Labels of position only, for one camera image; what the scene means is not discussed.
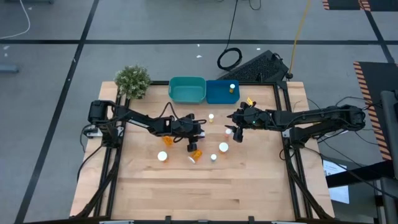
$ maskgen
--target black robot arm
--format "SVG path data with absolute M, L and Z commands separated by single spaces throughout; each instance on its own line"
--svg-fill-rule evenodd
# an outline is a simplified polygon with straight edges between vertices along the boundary
M 365 113 L 361 108 L 351 105 L 329 106 L 319 110 L 302 112 L 260 110 L 245 102 L 241 103 L 241 109 L 237 109 L 229 115 L 237 125 L 231 128 L 233 139 L 237 142 L 243 140 L 243 129 L 264 129 L 282 131 L 290 140 L 290 145 L 295 148 L 303 148 L 304 144 L 314 136 L 322 136 L 339 129 L 359 131 L 365 126 Z M 316 123 L 307 128 L 294 127 L 297 124 Z
M 108 108 L 115 114 L 113 119 L 108 119 Z M 201 124 L 204 122 L 195 121 L 194 114 L 188 114 L 183 118 L 174 116 L 151 118 L 148 115 L 140 114 L 125 106 L 118 106 L 112 101 L 95 100 L 91 102 L 88 121 L 94 124 L 103 134 L 102 143 L 107 147 L 118 147 L 120 145 L 119 131 L 112 124 L 117 121 L 127 121 L 145 128 L 154 136 L 171 136 L 176 138 L 187 138 L 189 144 L 188 152 L 197 149 L 196 142 L 203 138 L 199 136 L 203 132 Z

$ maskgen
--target potted plant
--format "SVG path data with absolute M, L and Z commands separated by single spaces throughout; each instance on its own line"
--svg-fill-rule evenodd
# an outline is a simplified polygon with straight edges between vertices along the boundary
M 116 72 L 114 81 L 120 95 L 126 94 L 127 99 L 142 99 L 151 83 L 147 69 L 138 65 L 126 66 L 124 70 Z

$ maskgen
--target white paper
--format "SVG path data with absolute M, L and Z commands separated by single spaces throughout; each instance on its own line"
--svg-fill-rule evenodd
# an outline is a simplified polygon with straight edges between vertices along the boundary
M 323 171 L 324 171 L 325 175 L 328 176 L 328 175 L 344 172 L 345 170 L 332 162 L 324 160 L 323 161 Z M 332 199 L 332 200 L 335 200 L 337 202 L 342 202 L 342 203 L 349 203 L 348 186 L 330 188 L 329 194 L 330 194 L 330 199 Z

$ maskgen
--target teal bowl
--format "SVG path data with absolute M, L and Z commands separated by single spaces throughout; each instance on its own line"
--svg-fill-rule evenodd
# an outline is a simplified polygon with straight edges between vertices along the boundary
M 169 97 L 175 103 L 201 103 L 206 97 L 206 80 L 202 77 L 174 77 L 169 82 Z

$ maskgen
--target wooden table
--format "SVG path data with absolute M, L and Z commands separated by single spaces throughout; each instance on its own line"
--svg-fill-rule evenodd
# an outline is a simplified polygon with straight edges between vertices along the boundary
M 289 96 L 294 111 L 308 110 L 303 83 L 288 82 Z M 260 109 L 276 109 L 272 86 L 240 86 L 240 101 L 248 96 Z M 99 98 L 114 100 L 116 85 L 104 82 Z M 170 101 L 168 86 L 151 86 L 143 100 L 132 100 L 130 109 L 157 117 Z M 279 159 L 282 140 L 279 132 L 244 130 L 243 143 L 232 137 L 225 139 L 225 124 L 233 124 L 226 116 L 236 111 L 235 105 L 176 105 L 177 115 L 194 113 L 196 119 L 215 115 L 214 123 L 202 126 L 206 138 L 198 142 L 203 155 L 197 164 L 188 160 L 187 140 L 167 148 L 157 138 L 138 126 L 128 124 L 124 137 L 112 219 L 164 220 L 294 220 L 285 162 Z M 170 108 L 164 116 L 171 114 Z M 101 139 L 90 139 L 85 157 L 100 144 Z M 226 154 L 218 152 L 221 142 L 229 144 Z M 311 139 L 307 147 L 318 150 Z M 166 163 L 157 160 L 159 151 L 167 151 Z M 77 214 L 89 201 L 100 179 L 105 150 L 84 166 L 76 188 L 71 215 Z M 217 154 L 216 162 L 210 160 Z M 322 161 L 318 154 L 302 149 L 302 161 L 309 191 L 325 211 L 334 216 Z M 300 211 L 304 217 L 302 194 L 297 188 Z M 108 193 L 104 194 L 104 213 Z

